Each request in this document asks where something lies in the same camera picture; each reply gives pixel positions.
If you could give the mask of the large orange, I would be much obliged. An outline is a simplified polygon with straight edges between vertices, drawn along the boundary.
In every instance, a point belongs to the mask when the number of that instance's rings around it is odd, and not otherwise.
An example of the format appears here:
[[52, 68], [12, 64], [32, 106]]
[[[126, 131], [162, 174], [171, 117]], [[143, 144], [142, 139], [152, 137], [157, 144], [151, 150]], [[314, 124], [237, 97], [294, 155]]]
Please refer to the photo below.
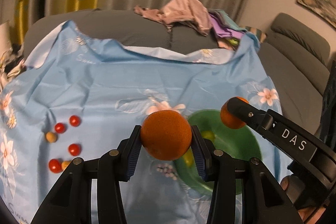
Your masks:
[[150, 114], [141, 126], [141, 143], [158, 160], [173, 161], [183, 156], [191, 145], [188, 121], [173, 110]]

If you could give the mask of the yellow small fruit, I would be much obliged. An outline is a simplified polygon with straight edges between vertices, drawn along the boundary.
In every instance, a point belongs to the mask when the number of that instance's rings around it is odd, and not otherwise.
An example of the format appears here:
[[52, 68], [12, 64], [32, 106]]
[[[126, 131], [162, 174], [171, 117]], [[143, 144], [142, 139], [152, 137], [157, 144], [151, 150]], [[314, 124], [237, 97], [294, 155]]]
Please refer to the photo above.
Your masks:
[[57, 134], [54, 132], [47, 132], [45, 134], [45, 137], [46, 137], [46, 141], [48, 141], [49, 143], [55, 143], [58, 139]]
[[65, 170], [70, 165], [70, 163], [71, 163], [71, 161], [63, 161], [61, 163], [62, 170]]

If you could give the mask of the cherry tomato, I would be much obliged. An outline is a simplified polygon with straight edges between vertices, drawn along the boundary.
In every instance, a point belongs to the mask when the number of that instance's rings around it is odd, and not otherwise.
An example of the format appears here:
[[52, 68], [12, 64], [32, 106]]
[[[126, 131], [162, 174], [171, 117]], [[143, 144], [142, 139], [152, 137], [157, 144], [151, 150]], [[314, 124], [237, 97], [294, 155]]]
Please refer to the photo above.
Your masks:
[[77, 126], [80, 125], [81, 119], [78, 116], [76, 116], [76, 115], [72, 115], [69, 118], [69, 123], [70, 123], [71, 126], [77, 127]]
[[81, 146], [79, 144], [73, 143], [68, 146], [68, 152], [72, 156], [78, 156], [81, 153]]
[[54, 125], [54, 130], [57, 134], [63, 134], [66, 131], [66, 125], [63, 123], [57, 123]]

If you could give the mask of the pink garment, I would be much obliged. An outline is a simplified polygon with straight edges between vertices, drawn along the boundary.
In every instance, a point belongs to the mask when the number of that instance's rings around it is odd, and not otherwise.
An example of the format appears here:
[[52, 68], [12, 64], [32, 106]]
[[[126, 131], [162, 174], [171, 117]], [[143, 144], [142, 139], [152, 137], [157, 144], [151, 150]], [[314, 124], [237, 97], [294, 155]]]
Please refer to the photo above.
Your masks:
[[160, 9], [136, 5], [133, 11], [145, 19], [163, 24], [168, 32], [179, 23], [208, 36], [213, 27], [208, 10], [199, 0], [171, 0]]

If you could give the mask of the green mango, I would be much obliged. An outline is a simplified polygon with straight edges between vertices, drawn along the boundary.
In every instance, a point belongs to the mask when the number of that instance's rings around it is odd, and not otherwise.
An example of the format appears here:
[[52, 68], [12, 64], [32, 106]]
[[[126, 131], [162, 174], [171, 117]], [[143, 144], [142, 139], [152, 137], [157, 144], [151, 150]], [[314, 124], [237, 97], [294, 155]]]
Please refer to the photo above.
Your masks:
[[191, 145], [182, 159], [189, 168], [196, 166], [200, 170], [208, 171], [212, 167], [212, 153], [215, 146], [210, 139], [202, 137], [197, 127], [193, 126], [191, 129]]

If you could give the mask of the light blue floral cloth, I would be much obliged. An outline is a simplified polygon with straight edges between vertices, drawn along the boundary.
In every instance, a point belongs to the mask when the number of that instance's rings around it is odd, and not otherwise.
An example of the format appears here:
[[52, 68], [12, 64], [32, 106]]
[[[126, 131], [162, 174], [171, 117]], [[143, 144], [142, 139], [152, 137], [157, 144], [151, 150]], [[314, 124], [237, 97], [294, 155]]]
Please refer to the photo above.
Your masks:
[[[102, 156], [157, 110], [185, 117], [219, 110], [243, 97], [261, 110], [280, 111], [277, 91], [258, 57], [260, 43], [247, 33], [236, 51], [202, 49], [184, 55], [163, 48], [125, 47], [94, 39], [73, 21], [52, 30], [27, 59], [27, 70], [1, 92], [1, 197], [19, 223], [30, 223], [58, 179], [49, 160]], [[77, 127], [69, 123], [76, 115]], [[66, 131], [57, 134], [54, 125]], [[54, 132], [55, 143], [45, 134]]]

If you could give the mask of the large red tomato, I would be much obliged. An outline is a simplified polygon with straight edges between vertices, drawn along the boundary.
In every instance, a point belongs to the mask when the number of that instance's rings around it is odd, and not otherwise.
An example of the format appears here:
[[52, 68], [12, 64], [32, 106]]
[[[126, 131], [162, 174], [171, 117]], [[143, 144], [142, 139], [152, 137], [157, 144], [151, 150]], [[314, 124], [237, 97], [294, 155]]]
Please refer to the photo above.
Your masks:
[[58, 159], [51, 159], [49, 161], [49, 170], [52, 173], [60, 173], [63, 170], [62, 164], [60, 163]]

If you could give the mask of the clothes pile on left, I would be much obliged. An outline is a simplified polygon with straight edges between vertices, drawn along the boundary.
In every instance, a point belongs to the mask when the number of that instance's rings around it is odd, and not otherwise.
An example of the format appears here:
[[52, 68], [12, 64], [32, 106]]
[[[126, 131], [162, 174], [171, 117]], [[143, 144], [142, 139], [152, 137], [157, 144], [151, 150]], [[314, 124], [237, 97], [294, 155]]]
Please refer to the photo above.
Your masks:
[[11, 46], [1, 55], [1, 92], [5, 86], [26, 71], [23, 45]]

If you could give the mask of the small orange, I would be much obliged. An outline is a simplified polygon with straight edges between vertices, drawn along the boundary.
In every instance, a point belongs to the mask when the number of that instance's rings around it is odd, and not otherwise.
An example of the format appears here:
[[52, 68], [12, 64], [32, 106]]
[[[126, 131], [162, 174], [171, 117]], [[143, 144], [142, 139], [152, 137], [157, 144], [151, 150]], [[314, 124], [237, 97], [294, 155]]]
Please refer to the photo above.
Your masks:
[[222, 123], [230, 129], [240, 129], [246, 125], [245, 122], [240, 120], [238, 117], [234, 116], [228, 111], [228, 101], [221, 107], [220, 110], [220, 119]]

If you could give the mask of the purple garment pile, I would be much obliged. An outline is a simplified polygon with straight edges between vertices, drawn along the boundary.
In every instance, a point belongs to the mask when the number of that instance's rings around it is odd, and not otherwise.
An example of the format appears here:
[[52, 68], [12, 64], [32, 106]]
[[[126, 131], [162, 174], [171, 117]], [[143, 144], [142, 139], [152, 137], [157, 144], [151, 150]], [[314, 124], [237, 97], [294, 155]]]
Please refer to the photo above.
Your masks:
[[253, 34], [256, 39], [263, 43], [267, 34], [254, 27], [238, 26], [224, 10], [210, 9], [210, 21], [219, 48], [236, 51], [240, 40], [247, 33]]

